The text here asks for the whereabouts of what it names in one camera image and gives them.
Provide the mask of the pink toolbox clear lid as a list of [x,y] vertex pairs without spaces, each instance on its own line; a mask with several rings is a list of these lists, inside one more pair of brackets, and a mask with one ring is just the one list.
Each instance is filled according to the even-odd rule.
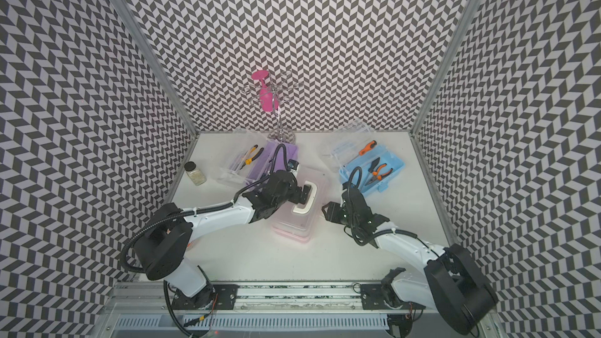
[[330,192],[330,182],[326,173],[310,167],[301,167],[297,173],[299,186],[313,184],[314,189],[305,205],[287,202],[270,218],[272,230],[283,237],[299,243],[307,243],[311,239],[312,227],[315,223],[322,203]]

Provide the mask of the blue toolbox clear lid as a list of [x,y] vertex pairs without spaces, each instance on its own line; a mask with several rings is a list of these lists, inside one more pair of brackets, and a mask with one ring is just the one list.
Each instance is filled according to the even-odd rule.
[[[377,146],[366,155],[358,156],[358,152],[372,140],[377,141]],[[359,167],[361,173],[353,177],[353,183],[366,197],[374,192],[385,191],[390,181],[405,168],[405,162],[379,142],[376,132],[361,120],[354,120],[329,134],[320,144],[319,154],[328,169],[338,174],[343,185],[348,183],[353,170]],[[388,164],[387,169],[392,167],[394,170],[384,180],[365,186],[369,178],[369,166],[378,157],[382,163]]]

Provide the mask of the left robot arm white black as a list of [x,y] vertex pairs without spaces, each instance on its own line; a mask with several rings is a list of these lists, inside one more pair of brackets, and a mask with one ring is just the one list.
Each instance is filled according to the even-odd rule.
[[206,308],[216,301],[217,291],[202,268],[186,259],[189,244],[224,228],[268,219],[285,203],[306,205],[315,190],[314,183],[300,183],[294,172],[279,170],[243,187],[228,203],[187,209],[168,203],[125,243],[119,264],[173,286],[175,296],[191,308]]

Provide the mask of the yellow black pliers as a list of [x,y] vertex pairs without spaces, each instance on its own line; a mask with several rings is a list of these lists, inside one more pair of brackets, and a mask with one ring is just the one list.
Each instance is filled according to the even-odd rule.
[[259,147],[257,144],[252,146],[240,162],[238,170],[242,170],[247,165],[252,164],[254,161],[256,161],[256,159],[258,159],[262,155],[263,152],[264,147]]

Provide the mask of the purple toolbox clear lid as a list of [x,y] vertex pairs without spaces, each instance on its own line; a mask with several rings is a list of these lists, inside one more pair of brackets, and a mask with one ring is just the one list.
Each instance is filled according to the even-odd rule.
[[[252,146],[264,147],[262,155],[252,164],[238,170],[239,164]],[[266,135],[247,129],[228,134],[218,163],[217,182],[233,188],[248,186],[269,173],[273,153],[280,143]]]

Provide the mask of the orange black screwdriver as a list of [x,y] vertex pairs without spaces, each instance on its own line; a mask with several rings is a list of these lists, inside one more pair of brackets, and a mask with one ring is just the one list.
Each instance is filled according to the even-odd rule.
[[371,150],[373,150],[375,147],[377,146],[377,141],[376,140],[372,140],[371,142],[367,143],[359,152],[358,152],[358,156],[364,156],[367,153],[369,153]]

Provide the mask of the pink cup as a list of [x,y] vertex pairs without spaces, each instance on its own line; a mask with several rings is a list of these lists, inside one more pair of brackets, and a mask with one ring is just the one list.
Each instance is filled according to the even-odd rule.
[[260,83],[259,100],[261,103],[261,109],[263,109],[263,111],[266,113],[271,113],[275,110],[278,110],[280,102],[274,90],[266,83],[266,79],[268,77],[269,72],[267,70],[258,70],[251,75],[251,78],[254,81],[258,81]]

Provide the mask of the small glass jar black lid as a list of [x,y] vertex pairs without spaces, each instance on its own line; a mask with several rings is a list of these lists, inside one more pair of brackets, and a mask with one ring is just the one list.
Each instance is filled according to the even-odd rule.
[[188,177],[190,178],[190,180],[192,181],[192,183],[195,186],[202,186],[207,181],[207,177],[200,170],[200,168],[197,166],[197,164],[195,162],[193,162],[193,161],[186,162],[184,164],[184,169],[186,171],[186,174],[188,175]]

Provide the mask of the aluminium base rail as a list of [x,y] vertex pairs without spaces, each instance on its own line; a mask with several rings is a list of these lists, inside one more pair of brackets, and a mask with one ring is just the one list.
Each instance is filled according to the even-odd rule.
[[390,307],[380,282],[231,282],[194,309],[162,283],[119,283],[92,337],[457,337],[416,303]]

